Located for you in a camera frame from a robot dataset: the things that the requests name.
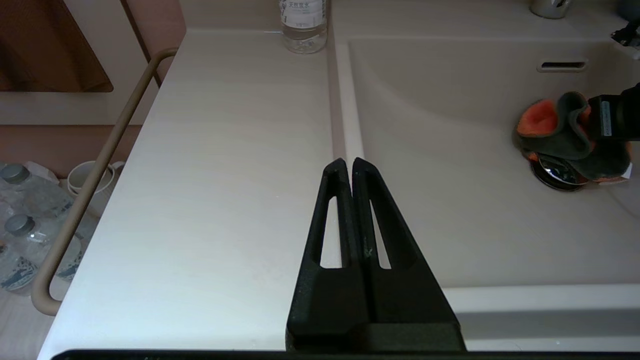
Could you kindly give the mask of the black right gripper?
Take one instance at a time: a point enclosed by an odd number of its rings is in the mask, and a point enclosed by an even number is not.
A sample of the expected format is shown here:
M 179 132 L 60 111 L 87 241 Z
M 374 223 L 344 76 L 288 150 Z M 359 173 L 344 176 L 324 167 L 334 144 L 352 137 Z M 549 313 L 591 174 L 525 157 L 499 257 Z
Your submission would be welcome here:
M 640 140 L 640 84 L 619 95 L 599 95 L 588 100 L 587 136 L 592 141 Z

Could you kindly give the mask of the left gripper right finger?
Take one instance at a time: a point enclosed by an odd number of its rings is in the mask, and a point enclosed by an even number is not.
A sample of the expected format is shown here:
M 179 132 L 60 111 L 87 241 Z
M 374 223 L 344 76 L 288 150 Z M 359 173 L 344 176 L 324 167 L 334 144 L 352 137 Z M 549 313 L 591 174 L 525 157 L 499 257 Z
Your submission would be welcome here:
M 377 167 L 357 157 L 352 193 L 369 312 L 389 324 L 460 324 Z

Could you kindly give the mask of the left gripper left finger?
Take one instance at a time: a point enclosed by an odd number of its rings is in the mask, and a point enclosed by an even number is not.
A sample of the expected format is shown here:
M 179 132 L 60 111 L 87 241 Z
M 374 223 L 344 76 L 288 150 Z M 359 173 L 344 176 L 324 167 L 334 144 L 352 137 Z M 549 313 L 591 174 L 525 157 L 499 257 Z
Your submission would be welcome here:
M 329 202 L 336 200 L 340 268 L 321 265 Z M 286 350 L 342 352 L 370 319 L 349 173 L 338 158 L 324 167 L 286 320 Z

